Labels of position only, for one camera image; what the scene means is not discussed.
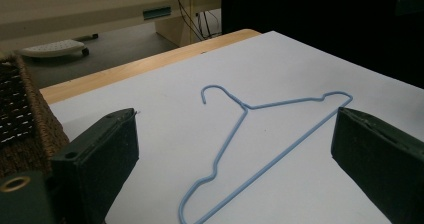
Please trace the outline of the blue wire clothes hanger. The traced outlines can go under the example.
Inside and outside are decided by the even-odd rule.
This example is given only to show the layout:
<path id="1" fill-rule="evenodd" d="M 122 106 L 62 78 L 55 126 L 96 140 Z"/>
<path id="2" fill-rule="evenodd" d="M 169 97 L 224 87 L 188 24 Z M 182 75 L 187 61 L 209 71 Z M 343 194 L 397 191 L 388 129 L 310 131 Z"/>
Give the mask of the blue wire clothes hanger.
<path id="1" fill-rule="evenodd" d="M 228 194 L 222 201 L 220 201 L 218 204 L 216 204 L 213 208 L 211 208 L 208 212 L 206 212 L 203 216 L 201 216 L 198 220 L 194 222 L 194 224 L 204 224 L 206 221 L 208 221 L 213 215 L 218 213 L 222 208 L 224 208 L 228 203 L 230 203 L 235 197 L 237 197 L 240 193 L 242 193 L 246 188 L 248 188 L 250 185 L 252 185 L 256 180 L 258 180 L 262 175 L 264 175 L 267 171 L 269 171 L 273 166 L 275 166 L 279 161 L 281 161 L 285 156 L 287 156 L 290 152 L 292 152 L 296 147 L 298 147 L 302 142 L 304 142 L 309 136 L 311 136 L 315 131 L 317 131 L 319 128 L 321 128 L 327 121 L 329 121 L 331 118 L 333 118 L 337 113 L 338 109 L 341 107 L 346 107 L 348 104 L 350 104 L 353 101 L 353 96 L 347 92 L 344 91 L 331 91 L 322 94 L 319 97 L 303 97 L 303 98 L 297 98 L 297 99 L 291 99 L 291 100 L 284 100 L 284 101 L 277 101 L 277 102 L 271 102 L 271 103 L 265 103 L 265 104 L 259 104 L 259 105 L 250 105 L 238 97 L 236 97 L 234 94 L 230 93 L 226 88 L 220 85 L 207 85 L 200 91 L 200 96 L 202 103 L 204 105 L 207 104 L 207 98 L 206 98 L 206 91 L 209 89 L 219 89 L 221 90 L 228 98 L 230 98 L 234 103 L 236 103 L 242 110 L 242 114 L 238 118 L 237 122 L 233 126 L 232 130 L 228 134 L 227 138 L 225 139 L 224 143 L 222 144 L 220 150 L 218 151 L 217 155 L 215 156 L 213 162 L 212 162 L 212 169 L 211 173 L 206 175 L 205 177 L 197 179 L 192 186 L 188 189 L 188 191 L 185 193 L 185 195 L 181 198 L 181 201 L 178 206 L 178 220 L 180 224 L 188 224 L 185 218 L 185 207 L 192 197 L 192 195 L 203 185 L 210 183 L 211 181 L 215 180 L 218 176 L 218 166 L 219 163 L 227 150 L 229 144 L 231 143 L 232 139 L 234 138 L 235 134 L 243 124 L 244 120 L 248 116 L 250 111 L 253 110 L 262 110 L 262 109 L 268 109 L 268 108 L 274 108 L 279 106 L 285 106 L 290 104 L 296 104 L 296 103 L 303 103 L 303 102 L 324 102 L 328 97 L 331 96 L 344 96 L 346 100 L 342 102 L 339 106 L 337 106 L 334 110 L 332 110 L 329 114 L 327 114 L 323 119 L 321 119 L 319 122 L 317 122 L 313 127 L 311 127 L 308 131 L 303 133 L 297 140 L 295 140 L 291 145 L 289 145 L 286 149 L 284 149 L 282 152 L 280 152 L 276 157 L 274 157 L 270 162 L 268 162 L 264 167 L 262 167 L 260 170 L 258 170 L 255 174 L 253 174 L 250 178 L 248 178 L 245 182 L 243 182 L 239 187 L 235 188 L 230 194 Z"/>

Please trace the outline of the white flat device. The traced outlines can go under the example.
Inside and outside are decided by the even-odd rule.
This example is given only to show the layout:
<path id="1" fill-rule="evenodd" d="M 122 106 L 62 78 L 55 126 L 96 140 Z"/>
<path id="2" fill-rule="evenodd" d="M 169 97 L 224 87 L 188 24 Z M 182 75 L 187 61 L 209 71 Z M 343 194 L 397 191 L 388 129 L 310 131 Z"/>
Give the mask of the white flat device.
<path id="1" fill-rule="evenodd" d="M 59 57 L 76 52 L 81 52 L 83 56 L 90 54 L 84 43 L 72 39 L 24 48 L 18 51 L 19 54 L 31 58 Z"/>

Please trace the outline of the beige desk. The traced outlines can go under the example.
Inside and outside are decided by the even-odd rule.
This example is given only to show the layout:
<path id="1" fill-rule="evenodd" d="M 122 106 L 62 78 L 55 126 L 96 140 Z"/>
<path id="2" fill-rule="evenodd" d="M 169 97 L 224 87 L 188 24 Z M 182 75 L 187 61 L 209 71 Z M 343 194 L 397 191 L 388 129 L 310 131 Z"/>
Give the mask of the beige desk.
<path id="1" fill-rule="evenodd" d="M 0 0 L 0 51 L 153 22 L 178 46 L 197 40 L 195 15 L 221 0 Z"/>

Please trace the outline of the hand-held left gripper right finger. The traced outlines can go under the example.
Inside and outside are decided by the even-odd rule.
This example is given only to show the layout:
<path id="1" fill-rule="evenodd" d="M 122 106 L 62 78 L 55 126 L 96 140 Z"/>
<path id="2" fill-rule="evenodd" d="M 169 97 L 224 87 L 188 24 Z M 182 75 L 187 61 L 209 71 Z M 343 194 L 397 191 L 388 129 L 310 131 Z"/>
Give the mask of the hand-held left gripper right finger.
<path id="1" fill-rule="evenodd" d="M 424 142 L 370 114 L 340 108 L 331 155 L 392 224 L 424 224 Z"/>

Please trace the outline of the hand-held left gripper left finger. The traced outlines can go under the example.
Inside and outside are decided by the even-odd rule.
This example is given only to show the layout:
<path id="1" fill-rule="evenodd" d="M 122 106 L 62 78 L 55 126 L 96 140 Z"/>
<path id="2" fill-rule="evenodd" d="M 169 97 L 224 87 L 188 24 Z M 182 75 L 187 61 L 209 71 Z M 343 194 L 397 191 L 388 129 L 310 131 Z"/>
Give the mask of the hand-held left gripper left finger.
<path id="1" fill-rule="evenodd" d="M 102 224 L 139 159 L 136 111 L 105 115 L 51 158 L 67 224 Z"/>

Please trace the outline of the brown woven basket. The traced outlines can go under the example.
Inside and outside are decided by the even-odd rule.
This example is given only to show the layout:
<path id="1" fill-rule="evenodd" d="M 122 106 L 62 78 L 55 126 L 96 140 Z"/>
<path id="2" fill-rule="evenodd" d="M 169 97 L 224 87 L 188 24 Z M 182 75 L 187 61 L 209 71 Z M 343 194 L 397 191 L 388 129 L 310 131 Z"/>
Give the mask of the brown woven basket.
<path id="1" fill-rule="evenodd" d="M 20 56 L 0 59 L 0 178 L 51 171 L 50 159 L 69 143 Z"/>

